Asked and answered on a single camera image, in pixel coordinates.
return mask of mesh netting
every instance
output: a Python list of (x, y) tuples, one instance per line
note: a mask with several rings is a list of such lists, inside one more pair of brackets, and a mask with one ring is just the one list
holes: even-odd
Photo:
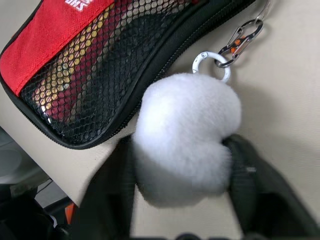
[(28, 82), (20, 97), (66, 143), (98, 137), (157, 41), (191, 0), (115, 0)]

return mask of red pouch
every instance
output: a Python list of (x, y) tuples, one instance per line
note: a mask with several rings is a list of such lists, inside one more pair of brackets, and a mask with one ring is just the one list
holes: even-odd
[(43, 133), (73, 149), (118, 133), (145, 89), (254, 0), (42, 0), (0, 56), (0, 82)]

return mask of beige surface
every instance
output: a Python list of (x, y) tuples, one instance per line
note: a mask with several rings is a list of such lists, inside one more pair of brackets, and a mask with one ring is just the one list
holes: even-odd
[[(38, 0), (0, 0), (2, 48)], [(195, 56), (217, 52), (238, 24), (254, 16), (253, 5), (208, 34), (183, 54), (172, 72), (190, 72)], [(320, 1), (274, 0), (264, 32), (232, 68), (232, 87), (243, 104), (240, 133), (289, 179), (312, 214), (320, 219)], [(214, 75), (213, 62), (200, 71)], [(132, 121), (125, 133), (134, 130)], [(116, 139), (88, 150), (70, 150), (40, 133), (16, 109), (0, 87), (0, 125), (79, 203), (89, 176), (112, 151)], [(135, 235), (172, 238), (181, 232), (201, 237), (239, 236), (226, 197), (207, 199), (194, 208), (157, 210), (141, 197), (135, 211)]]

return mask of keychain ring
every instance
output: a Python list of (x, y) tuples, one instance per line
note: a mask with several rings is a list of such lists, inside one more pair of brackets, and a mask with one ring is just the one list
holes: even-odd
[[(199, 64), (206, 58), (215, 59), (222, 64), (225, 64), (227, 62), (227, 60), (223, 56), (221, 56), (220, 54), (210, 52), (210, 51), (204, 51), (204, 52), (200, 53), (198, 56), (196, 56), (196, 58), (193, 61), (192, 72), (194, 74), (199, 72)], [(231, 69), (228, 66), (224, 69), (224, 76), (221, 81), (223, 83), (227, 83), (228, 80), (230, 79), (230, 76), (231, 76)]]

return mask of white fluffy pom pom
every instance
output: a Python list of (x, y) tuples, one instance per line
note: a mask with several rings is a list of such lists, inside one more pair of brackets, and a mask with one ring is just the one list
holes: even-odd
[(182, 207), (222, 194), (232, 163), (221, 142), (240, 123), (238, 96), (213, 77), (182, 73), (153, 83), (133, 135), (143, 197), (156, 207)]

